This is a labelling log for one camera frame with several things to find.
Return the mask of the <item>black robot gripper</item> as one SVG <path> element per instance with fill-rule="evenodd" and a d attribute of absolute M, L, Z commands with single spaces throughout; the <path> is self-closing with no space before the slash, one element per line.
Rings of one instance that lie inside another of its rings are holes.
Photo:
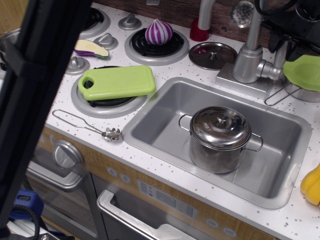
<path fill-rule="evenodd" d="M 320 53 L 320 22 L 300 17 L 267 17 L 262 26 L 270 30 L 268 50 L 276 52 L 286 41 L 286 60 L 294 62 L 307 52 Z"/>

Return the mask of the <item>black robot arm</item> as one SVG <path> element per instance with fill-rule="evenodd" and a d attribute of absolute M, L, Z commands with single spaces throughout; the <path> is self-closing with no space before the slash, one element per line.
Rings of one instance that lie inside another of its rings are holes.
<path fill-rule="evenodd" d="M 268 50 L 272 53 L 288 42 L 285 59 L 293 62 L 303 55 L 320 55 L 320 2 L 318 0 L 290 0 L 276 9 L 262 9 L 260 1 L 255 9 L 263 16 L 262 26 L 270 30 Z"/>

